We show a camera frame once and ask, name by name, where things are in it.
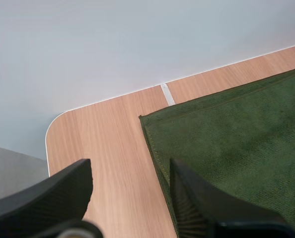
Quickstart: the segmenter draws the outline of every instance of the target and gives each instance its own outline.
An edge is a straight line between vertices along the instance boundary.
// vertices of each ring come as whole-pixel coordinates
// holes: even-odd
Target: white strip
[[[161,84],[161,89],[162,89],[162,91],[164,93],[164,96],[165,96],[165,98],[167,100],[167,104],[169,106],[175,105],[175,101],[174,101],[174,99],[172,97],[171,91],[169,90],[166,83]]]

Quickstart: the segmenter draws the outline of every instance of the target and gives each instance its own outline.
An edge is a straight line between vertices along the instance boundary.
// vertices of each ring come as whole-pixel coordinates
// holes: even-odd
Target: wood grain
[[[295,47],[168,83],[176,103],[295,68]],[[176,237],[139,115],[167,106],[161,87],[73,110],[46,136],[50,174],[90,158],[94,193],[85,218],[106,238]]]
[[[51,175],[91,159],[94,192],[85,219],[105,238],[176,236],[138,118],[166,106],[157,86],[67,112],[48,131]]]
[[[183,103],[295,69],[295,47],[167,83],[175,103]]]

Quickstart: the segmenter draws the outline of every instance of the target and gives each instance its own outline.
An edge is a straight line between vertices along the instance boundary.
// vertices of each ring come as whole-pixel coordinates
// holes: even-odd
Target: wooden desk
[[[295,47],[168,83],[175,103],[295,68]],[[139,115],[167,107],[160,86],[66,112],[46,135],[50,175],[90,158],[94,192],[85,219],[105,238],[176,237]]]

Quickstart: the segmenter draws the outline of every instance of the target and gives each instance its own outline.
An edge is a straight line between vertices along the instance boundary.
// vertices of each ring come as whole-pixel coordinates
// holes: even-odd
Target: green fabric
[[[140,117],[175,228],[169,159],[295,228],[295,70]]]

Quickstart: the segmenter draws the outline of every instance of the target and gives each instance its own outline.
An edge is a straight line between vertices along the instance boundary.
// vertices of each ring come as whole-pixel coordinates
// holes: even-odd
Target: desk surface
[[[295,47],[168,83],[175,103],[295,68]],[[138,116],[167,107],[160,86],[59,116],[46,135],[50,175],[90,158],[94,192],[85,219],[105,238],[176,237]]]

